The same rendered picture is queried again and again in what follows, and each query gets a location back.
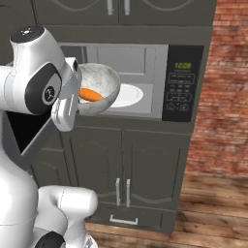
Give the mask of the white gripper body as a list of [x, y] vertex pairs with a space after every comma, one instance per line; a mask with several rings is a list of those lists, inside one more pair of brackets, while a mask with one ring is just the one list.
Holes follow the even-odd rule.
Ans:
[[52, 106], [51, 119], [61, 132], [70, 132], [74, 128], [80, 84], [81, 72], [67, 76], [61, 92]]

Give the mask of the orange carrot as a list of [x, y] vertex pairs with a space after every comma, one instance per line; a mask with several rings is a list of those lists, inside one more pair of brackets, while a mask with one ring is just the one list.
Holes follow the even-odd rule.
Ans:
[[79, 90], [79, 96], [81, 99], [89, 102], [97, 102], [104, 99], [98, 92], [84, 87]]

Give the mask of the grey marbled bowl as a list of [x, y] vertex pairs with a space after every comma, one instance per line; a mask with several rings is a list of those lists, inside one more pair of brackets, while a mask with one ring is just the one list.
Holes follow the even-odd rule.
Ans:
[[103, 100], [89, 102], [79, 99], [80, 115], [94, 116], [107, 110], [116, 100], [120, 91], [120, 77], [111, 67], [96, 63], [79, 65], [82, 73], [81, 86], [99, 93]]

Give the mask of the microwave door with black window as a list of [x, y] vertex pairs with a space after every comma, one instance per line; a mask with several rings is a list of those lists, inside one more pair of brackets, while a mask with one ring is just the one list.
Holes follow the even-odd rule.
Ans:
[[50, 110], [42, 115], [3, 111], [0, 147], [23, 170], [27, 170], [36, 157], [54, 162], [60, 156], [61, 144]]

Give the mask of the dark grey lower cupboard door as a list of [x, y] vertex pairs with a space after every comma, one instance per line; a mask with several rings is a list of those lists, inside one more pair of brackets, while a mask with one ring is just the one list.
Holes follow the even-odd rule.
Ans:
[[176, 210], [190, 142], [189, 135], [127, 130], [123, 166], [131, 179], [130, 207]]
[[121, 204], [121, 131], [76, 126], [63, 139], [73, 156], [78, 185], [94, 190], [99, 202], [116, 205], [115, 181], [119, 177]]

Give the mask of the dark grey cupboard door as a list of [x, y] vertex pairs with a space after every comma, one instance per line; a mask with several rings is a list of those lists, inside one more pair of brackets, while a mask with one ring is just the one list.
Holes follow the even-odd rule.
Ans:
[[131, 179], [130, 207], [176, 210], [190, 142], [189, 135], [127, 130], [123, 166]]
[[211, 26], [217, 0], [130, 0], [130, 14], [120, 0], [121, 23], [148, 26]]
[[78, 185], [94, 190], [99, 202], [116, 205], [115, 181], [119, 177], [121, 204], [121, 131], [76, 126], [63, 139], [73, 156]]
[[117, 25], [118, 0], [108, 15], [107, 0], [34, 0], [42, 25]]

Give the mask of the white microwave turntable plate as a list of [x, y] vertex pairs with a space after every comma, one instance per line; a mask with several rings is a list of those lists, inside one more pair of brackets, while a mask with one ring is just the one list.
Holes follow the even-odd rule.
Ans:
[[140, 88], [122, 83], [119, 94], [111, 105], [112, 108], [125, 108], [138, 103], [143, 98], [143, 92]]

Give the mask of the dark grey upper cupboard door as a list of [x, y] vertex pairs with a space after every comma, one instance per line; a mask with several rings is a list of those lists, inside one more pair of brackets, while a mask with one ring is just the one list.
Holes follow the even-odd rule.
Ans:
[[120, 0], [121, 23], [148, 26], [211, 26], [217, 0], [130, 0], [130, 14]]
[[107, 0], [34, 0], [42, 25], [117, 25], [118, 0], [108, 15]]

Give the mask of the grey microwave oven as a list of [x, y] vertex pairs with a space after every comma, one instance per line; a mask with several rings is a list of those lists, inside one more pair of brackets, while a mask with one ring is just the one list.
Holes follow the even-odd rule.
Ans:
[[113, 68], [120, 82], [140, 88], [143, 98], [105, 115], [189, 122], [196, 100], [202, 66], [202, 46], [64, 43], [66, 56], [82, 64]]

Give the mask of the dark grey side cupboard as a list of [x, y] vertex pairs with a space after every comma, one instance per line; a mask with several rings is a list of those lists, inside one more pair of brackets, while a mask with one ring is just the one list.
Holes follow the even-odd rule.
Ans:
[[60, 133], [57, 130], [53, 131], [51, 137], [33, 161], [32, 170], [40, 187], [70, 185], [65, 150], [61, 143]]

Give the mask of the dark grey tall cabinet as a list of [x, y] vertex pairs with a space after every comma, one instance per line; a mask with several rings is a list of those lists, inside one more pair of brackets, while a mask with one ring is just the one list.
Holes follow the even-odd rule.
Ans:
[[[121, 23], [121, 7], [118, 0], [117, 25], [44, 25], [60, 43], [87, 43], [87, 44], [135, 44], [135, 45], [183, 45], [202, 46], [203, 55], [196, 100], [189, 122], [170, 122], [152, 118], [132, 116], [111, 116], [104, 113], [98, 116], [86, 117], [79, 115], [76, 126], [118, 129], [121, 131], [122, 157], [122, 190], [121, 204], [126, 206], [125, 167], [123, 166], [123, 133], [127, 130], [142, 132], [173, 133], [192, 136], [198, 103], [202, 88], [202, 79], [207, 60], [207, 54], [212, 32], [211, 26], [148, 26], [124, 25]], [[63, 139], [68, 133], [60, 133], [61, 143], [65, 150], [66, 164], [70, 177], [70, 186], [79, 186], [76, 169], [68, 142]]]

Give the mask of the dark grey drawer front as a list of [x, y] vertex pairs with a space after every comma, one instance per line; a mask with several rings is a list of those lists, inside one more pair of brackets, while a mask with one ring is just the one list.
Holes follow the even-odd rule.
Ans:
[[[134, 221], [136, 218], [139, 218], [139, 223], [137, 226], [112, 223], [109, 221], [110, 214], [112, 214], [116, 219], [129, 221]], [[86, 221], [122, 228], [171, 233], [174, 228], [175, 218], [175, 211], [115, 206], [100, 203], [95, 213], [88, 217]]]

